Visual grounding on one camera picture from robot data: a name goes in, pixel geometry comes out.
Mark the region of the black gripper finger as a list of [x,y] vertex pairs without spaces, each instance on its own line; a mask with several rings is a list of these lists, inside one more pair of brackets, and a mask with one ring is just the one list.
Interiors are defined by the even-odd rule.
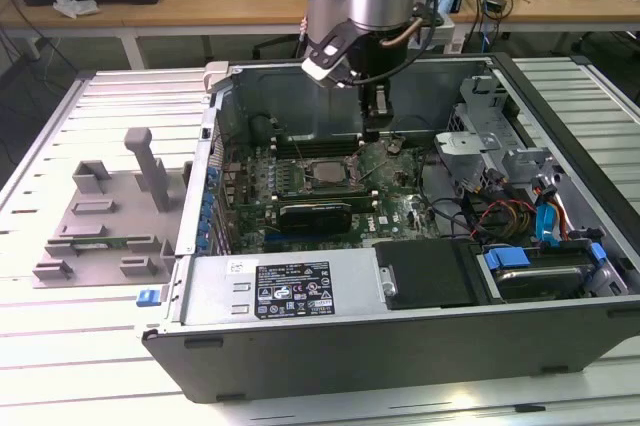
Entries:
[[380,131],[394,118],[389,87],[362,88],[362,135],[365,142],[375,142]]

